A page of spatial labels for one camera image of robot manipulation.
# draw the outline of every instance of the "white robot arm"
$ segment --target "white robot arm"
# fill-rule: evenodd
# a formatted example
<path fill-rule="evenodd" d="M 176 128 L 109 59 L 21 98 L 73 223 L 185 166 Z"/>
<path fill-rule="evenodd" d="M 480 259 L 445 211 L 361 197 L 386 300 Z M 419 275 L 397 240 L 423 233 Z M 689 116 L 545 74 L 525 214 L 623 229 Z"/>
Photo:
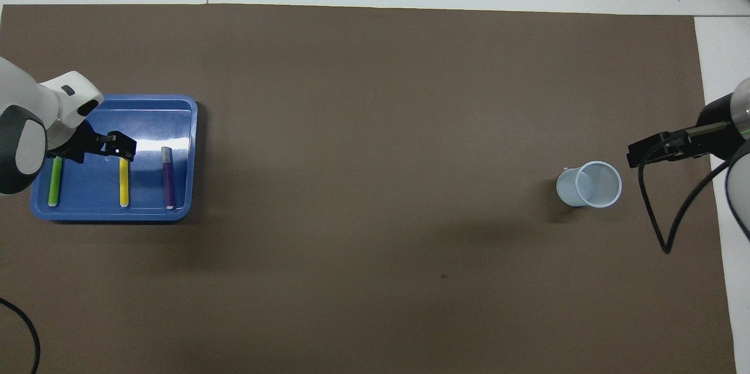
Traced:
<path fill-rule="evenodd" d="M 750 141 L 745 142 L 729 161 L 724 187 L 734 219 L 750 240 Z"/>
<path fill-rule="evenodd" d="M 37 83 L 0 57 L 0 194 L 26 189 L 48 154 L 78 163 L 85 152 L 133 161 L 135 141 L 118 131 L 99 135 L 86 122 L 103 101 L 78 72 Z"/>

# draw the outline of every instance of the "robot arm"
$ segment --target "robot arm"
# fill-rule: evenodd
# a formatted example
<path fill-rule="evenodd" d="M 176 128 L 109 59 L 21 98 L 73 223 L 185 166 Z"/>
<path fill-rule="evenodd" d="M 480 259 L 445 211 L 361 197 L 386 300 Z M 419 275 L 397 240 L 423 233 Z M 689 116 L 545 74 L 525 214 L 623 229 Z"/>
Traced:
<path fill-rule="evenodd" d="M 46 155 L 83 163 L 89 152 L 133 161 L 135 141 L 118 131 L 99 135 L 86 122 L 103 101 L 99 90 L 78 72 L 36 83 L 0 57 L 0 194 L 26 189 Z"/>
<path fill-rule="evenodd" d="M 651 216 L 654 230 L 660 242 L 663 242 L 659 227 L 654 221 L 653 212 L 643 185 L 643 168 L 641 165 L 657 161 L 676 161 L 688 157 L 701 157 L 713 154 L 727 163 L 729 171 L 726 178 L 726 193 L 734 218 L 750 240 L 750 78 L 742 81 L 733 93 L 705 105 L 697 118 L 696 125 L 678 131 L 663 131 L 646 137 L 628 146 L 628 164 L 639 168 L 641 193 L 646 210 Z M 710 181 L 699 184 L 694 190 L 697 194 Z M 682 214 L 694 198 L 693 193 L 683 204 L 675 218 L 670 240 L 673 239 Z M 664 252 L 669 246 L 662 247 Z"/>

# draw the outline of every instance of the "plastic cup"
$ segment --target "plastic cup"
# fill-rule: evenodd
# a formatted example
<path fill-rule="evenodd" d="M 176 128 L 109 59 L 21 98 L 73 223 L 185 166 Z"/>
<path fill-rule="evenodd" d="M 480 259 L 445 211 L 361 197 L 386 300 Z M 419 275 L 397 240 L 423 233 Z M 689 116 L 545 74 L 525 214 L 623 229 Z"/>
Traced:
<path fill-rule="evenodd" d="M 619 199 L 622 179 L 617 170 L 603 161 L 589 161 L 579 168 L 567 169 L 557 178 L 557 195 L 574 208 L 607 208 Z"/>

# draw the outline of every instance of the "brown paper mat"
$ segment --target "brown paper mat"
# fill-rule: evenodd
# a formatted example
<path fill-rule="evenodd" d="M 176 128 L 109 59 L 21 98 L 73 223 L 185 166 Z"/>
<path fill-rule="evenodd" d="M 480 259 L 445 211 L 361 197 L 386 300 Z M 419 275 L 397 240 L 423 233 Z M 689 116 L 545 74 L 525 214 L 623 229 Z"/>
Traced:
<path fill-rule="evenodd" d="M 664 256 L 625 160 L 703 106 L 690 17 L 6 5 L 0 55 L 200 104 L 179 224 L 0 200 L 40 372 L 734 371 L 711 189 Z M 598 159 L 621 200 L 566 208 L 555 178 Z M 649 167 L 662 224 L 707 171 Z"/>

